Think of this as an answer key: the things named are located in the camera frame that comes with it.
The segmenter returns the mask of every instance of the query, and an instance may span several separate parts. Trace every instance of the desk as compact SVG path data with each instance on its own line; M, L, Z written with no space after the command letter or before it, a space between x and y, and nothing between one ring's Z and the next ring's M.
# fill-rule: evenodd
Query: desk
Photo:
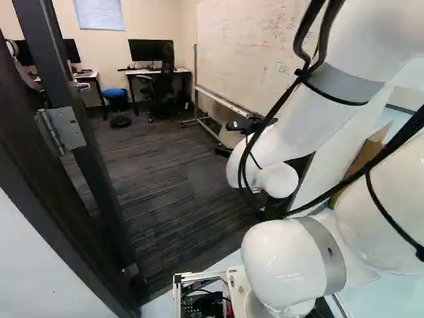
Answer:
M128 85L130 87L130 92L131 92L131 99L132 102L134 103L134 112L136 113L136 116L138 116L139 111L138 111L138 107L135 105L135 97L134 97L134 89L133 89L133 78L135 78L137 75L153 75L153 74L160 74L161 71L157 70L127 70L125 71L125 75L127 76L128 79ZM186 68L177 68L176 71L174 71L174 74L191 74L190 70L187 70ZM184 92L184 96L181 98L182 101L184 102L188 102L191 101L191 98L189 96L188 93L188 85L189 83L185 80L185 76L183 76L183 81L182 81L182 91Z
M91 73L86 73L86 74L74 74L74 78L77 81L94 81L95 82L95 88L97 90L97 94L99 96L100 99L100 104L101 104L101 111L103 113L103 120L107 119L107 108L106 108L106 103L105 100L103 99L103 96L101 95L101 88L100 88L100 84L98 81L98 77L99 77L99 72L96 70L93 70ZM38 76L35 81L41 81L40 77Z

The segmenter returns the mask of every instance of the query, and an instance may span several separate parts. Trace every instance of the black monitor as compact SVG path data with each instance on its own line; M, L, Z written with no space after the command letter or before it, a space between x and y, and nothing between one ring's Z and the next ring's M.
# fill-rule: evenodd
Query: black monitor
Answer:
M81 63L81 58L78 54L78 49L75 40L73 38L66 38L64 39L64 43L65 51L68 55L68 60L70 60L71 63Z
M19 50L19 53L17 56L18 61L23 66L34 65L34 60L32 59L32 55L26 40L16 40L15 43L18 46L18 50Z
M138 61L162 61L164 57L165 45L171 45L174 50L174 41L172 40L128 40L130 46L131 58L134 62Z
M32 55L26 40L16 40L15 42L19 49L19 53L17 56L18 61L23 66L34 65L34 59L32 58ZM66 54L68 55L67 58L71 61L71 63L81 63L81 58L80 58L80 55L78 54L78 49L75 44L75 40L73 40L73 38L65 39L64 44L65 44Z

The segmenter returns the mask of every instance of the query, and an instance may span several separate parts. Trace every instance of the window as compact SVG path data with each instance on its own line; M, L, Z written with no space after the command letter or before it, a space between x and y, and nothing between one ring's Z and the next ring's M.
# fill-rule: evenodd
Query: window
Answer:
M74 0L79 28L124 31L121 0Z

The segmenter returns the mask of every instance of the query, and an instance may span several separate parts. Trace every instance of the striped carpet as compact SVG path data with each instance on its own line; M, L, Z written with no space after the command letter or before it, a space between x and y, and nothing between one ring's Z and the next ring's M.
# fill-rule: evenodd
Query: striped carpet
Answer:
M228 186L226 159L214 154L217 142L199 125L150 124L143 115L132 120L122 130L91 122L152 295L175 273L203 270L238 249L255 218ZM72 158L64 163L95 217L78 167Z

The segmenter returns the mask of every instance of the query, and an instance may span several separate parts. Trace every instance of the stool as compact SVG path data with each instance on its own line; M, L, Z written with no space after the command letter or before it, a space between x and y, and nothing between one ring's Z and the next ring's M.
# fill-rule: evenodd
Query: stool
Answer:
M110 102L112 111L117 113L117 116L111 119L111 128L125 128L131 125L131 119L121 114L121 111L129 108L127 90L108 88L102 91L101 95Z

